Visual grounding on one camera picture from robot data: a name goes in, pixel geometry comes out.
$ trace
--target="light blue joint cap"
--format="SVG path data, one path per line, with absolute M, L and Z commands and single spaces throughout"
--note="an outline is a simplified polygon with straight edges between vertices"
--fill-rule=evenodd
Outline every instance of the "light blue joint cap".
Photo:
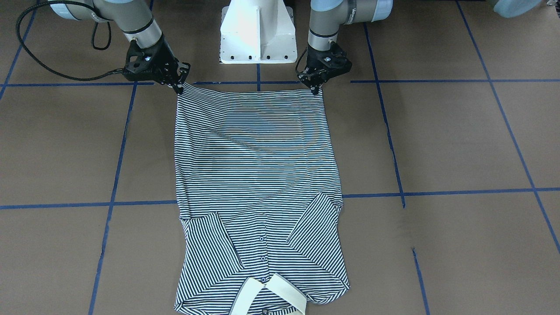
M 377 0 L 373 21 L 386 19 L 393 9 L 393 0 Z
M 117 4 L 129 3 L 129 2 L 133 2 L 133 1 L 134 0 L 105 0 L 105 2 L 117 3 Z
M 75 20 L 75 21 L 79 21 L 77 18 L 75 18 L 71 13 L 70 10 L 68 9 L 68 7 L 66 6 L 66 4 L 62 4 L 62 3 L 57 3 L 57 4 L 51 4 L 50 8 L 53 9 L 54 13 L 56 13 L 58 16 L 62 17 L 62 18 L 66 18 L 68 20 Z
M 325 12 L 338 7 L 344 0 L 311 0 L 311 8 L 317 12 Z
M 534 8 L 541 0 L 499 0 L 494 6 L 494 12 L 503 17 L 522 15 Z

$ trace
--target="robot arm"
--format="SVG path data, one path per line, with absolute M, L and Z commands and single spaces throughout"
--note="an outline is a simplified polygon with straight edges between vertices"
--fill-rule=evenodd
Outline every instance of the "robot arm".
M 175 58 L 144 0 L 76 1 L 93 7 L 95 11 L 75 4 L 57 3 L 64 1 L 50 2 L 53 2 L 51 8 L 59 16 L 70 20 L 115 21 L 130 41 L 123 68 L 127 80 L 153 80 L 171 86 L 176 93 L 183 91 L 182 84 L 190 65 Z
M 352 62 L 337 44 L 341 24 L 373 22 L 389 16 L 393 0 L 311 0 L 307 65 L 298 72 L 313 94 L 329 79 L 347 73 Z

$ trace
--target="shirt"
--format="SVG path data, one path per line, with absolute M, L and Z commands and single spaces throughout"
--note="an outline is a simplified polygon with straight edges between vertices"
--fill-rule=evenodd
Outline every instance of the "shirt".
M 303 313 L 293 299 L 325 304 L 349 289 L 322 94 L 185 85 L 175 168 L 186 240 L 176 311 Z

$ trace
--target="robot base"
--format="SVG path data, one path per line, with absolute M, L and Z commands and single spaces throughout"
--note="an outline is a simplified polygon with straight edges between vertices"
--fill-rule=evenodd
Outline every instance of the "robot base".
M 293 9 L 282 0 L 232 0 L 222 9 L 222 63 L 297 60 Z

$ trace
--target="striped shirt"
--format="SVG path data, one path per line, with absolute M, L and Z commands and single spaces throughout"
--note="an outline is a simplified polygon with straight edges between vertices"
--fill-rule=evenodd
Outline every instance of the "striped shirt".
M 281 279 L 316 304 L 349 289 L 337 233 L 342 191 L 322 94 L 185 85 L 175 169 L 186 240 L 176 311 L 230 314 L 248 279 Z M 259 291 L 247 314 L 297 312 L 273 291 Z

